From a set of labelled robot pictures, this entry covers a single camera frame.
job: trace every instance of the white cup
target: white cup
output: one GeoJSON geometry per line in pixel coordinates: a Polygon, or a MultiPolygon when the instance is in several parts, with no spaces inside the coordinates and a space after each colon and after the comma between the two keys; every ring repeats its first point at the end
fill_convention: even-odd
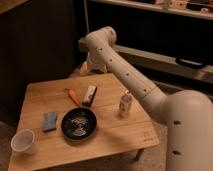
{"type": "Polygon", "coordinates": [[[23,129],[17,132],[11,140],[11,148],[19,153],[35,153],[37,151],[35,133],[30,129],[23,129]]]}

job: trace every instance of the white bottle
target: white bottle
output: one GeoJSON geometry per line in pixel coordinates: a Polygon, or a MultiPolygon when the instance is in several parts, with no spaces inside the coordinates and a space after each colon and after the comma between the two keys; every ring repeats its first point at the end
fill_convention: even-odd
{"type": "Polygon", "coordinates": [[[119,104],[119,114],[122,117],[126,117],[129,114],[130,107],[132,105],[132,95],[126,90],[124,95],[121,96],[120,104],[119,104]]]}

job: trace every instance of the wooden surface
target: wooden surface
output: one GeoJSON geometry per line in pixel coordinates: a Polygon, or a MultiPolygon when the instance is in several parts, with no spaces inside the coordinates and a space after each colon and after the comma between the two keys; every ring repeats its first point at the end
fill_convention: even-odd
{"type": "Polygon", "coordinates": [[[0,14],[7,12],[28,0],[0,0],[0,14]]]}
{"type": "Polygon", "coordinates": [[[127,118],[118,115],[120,96],[125,88],[112,74],[77,77],[30,84],[27,88],[18,130],[35,131],[39,150],[27,156],[12,153],[9,170],[36,170],[93,159],[159,143],[148,115],[134,99],[127,118]],[[79,99],[89,85],[98,87],[91,110],[97,117],[97,127],[87,139],[67,141],[60,128],[63,116],[75,108],[64,88],[76,91],[79,99]],[[58,114],[57,130],[42,132],[43,115],[58,114]]]}

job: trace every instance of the black pan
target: black pan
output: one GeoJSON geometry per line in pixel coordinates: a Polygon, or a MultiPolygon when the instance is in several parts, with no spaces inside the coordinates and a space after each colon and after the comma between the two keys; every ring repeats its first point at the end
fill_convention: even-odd
{"type": "Polygon", "coordinates": [[[61,123],[62,132],[72,140],[88,137],[96,127],[95,114],[87,108],[75,108],[69,111],[61,123]]]}

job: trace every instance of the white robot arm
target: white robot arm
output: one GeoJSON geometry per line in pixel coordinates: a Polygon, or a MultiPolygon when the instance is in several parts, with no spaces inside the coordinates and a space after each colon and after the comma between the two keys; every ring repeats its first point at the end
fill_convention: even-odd
{"type": "Polygon", "coordinates": [[[84,67],[105,71],[106,65],[151,118],[167,124],[166,170],[212,171],[213,104],[207,96],[193,90],[165,95],[112,49],[116,33],[111,27],[89,33],[85,41],[90,55],[84,67]]]}

